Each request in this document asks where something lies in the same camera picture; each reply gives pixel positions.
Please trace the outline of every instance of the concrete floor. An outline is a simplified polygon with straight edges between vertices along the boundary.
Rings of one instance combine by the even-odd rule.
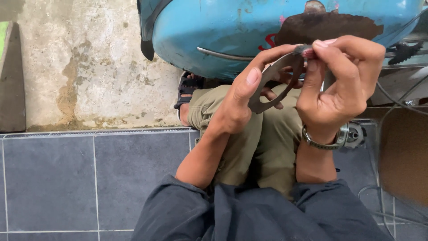
[[[21,28],[28,131],[180,125],[181,70],[140,51],[136,0],[1,0]]]

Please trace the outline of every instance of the fingernail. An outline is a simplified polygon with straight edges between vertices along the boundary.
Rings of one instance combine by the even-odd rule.
[[[337,39],[329,39],[329,40],[324,40],[323,42],[326,43],[326,44],[328,44],[328,45],[330,45],[330,44],[336,42],[336,40]]]
[[[328,47],[328,44],[324,43],[321,40],[315,40],[314,44],[316,44],[316,45],[318,45],[319,47],[322,47],[322,48],[327,48]]]
[[[257,78],[259,75],[257,74],[257,70],[255,68],[252,68],[247,76],[247,83],[248,84],[254,84],[257,81]]]
[[[318,69],[318,63],[316,60],[308,60],[308,66],[306,68],[310,72],[314,72]]]

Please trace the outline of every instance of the black sandal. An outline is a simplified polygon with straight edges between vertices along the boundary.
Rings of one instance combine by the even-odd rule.
[[[174,105],[174,109],[177,110],[177,118],[180,120],[180,106],[182,104],[187,104],[192,99],[191,96],[182,97],[182,94],[193,94],[195,90],[202,89],[204,85],[203,78],[187,78],[186,76],[190,75],[189,72],[184,71],[180,78],[180,83],[178,84],[178,100]]]

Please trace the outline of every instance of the rust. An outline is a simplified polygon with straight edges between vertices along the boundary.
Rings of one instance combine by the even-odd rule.
[[[303,13],[284,21],[275,36],[275,45],[312,44],[317,39],[335,39],[344,35],[371,40],[382,33],[383,25],[376,25],[368,17],[340,14],[337,9],[326,12],[321,2],[311,0],[307,1]]]

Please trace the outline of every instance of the khaki pants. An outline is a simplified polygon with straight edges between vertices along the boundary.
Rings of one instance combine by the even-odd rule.
[[[187,120],[201,132],[200,137],[229,88],[230,85],[221,85],[194,91]],[[272,90],[280,94],[285,88],[286,85],[281,84]],[[214,183],[243,184],[253,160],[260,167],[258,185],[272,187],[291,199],[290,191],[296,182],[294,164],[302,130],[302,121],[295,108],[299,94],[300,90],[292,89],[281,102],[284,105],[282,110],[272,107],[261,114],[253,113],[244,130],[230,136]]]

